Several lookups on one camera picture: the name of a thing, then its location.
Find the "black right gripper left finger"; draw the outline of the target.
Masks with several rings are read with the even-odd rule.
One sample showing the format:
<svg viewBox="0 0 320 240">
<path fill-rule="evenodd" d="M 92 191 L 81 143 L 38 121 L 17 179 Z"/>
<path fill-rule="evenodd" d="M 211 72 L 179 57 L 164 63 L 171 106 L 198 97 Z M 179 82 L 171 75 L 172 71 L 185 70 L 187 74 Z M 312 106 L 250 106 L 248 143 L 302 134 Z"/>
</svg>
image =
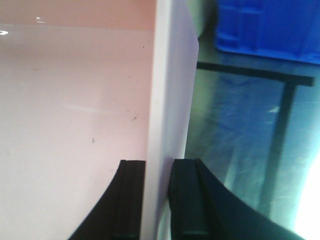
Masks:
<svg viewBox="0 0 320 240">
<path fill-rule="evenodd" d="M 121 160 L 109 186 L 69 237 L 71 240 L 138 240 L 146 162 Z"/>
</svg>

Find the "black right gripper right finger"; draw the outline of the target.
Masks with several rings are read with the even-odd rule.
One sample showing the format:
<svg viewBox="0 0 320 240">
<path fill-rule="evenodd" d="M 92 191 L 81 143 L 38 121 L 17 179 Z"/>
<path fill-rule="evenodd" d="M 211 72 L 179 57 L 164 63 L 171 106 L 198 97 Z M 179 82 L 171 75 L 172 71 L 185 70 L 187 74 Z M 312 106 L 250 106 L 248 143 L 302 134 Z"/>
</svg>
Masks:
<svg viewBox="0 0 320 240">
<path fill-rule="evenodd" d="M 168 186 L 173 240 L 300 240 L 230 192 L 200 159 L 175 159 Z"/>
</svg>

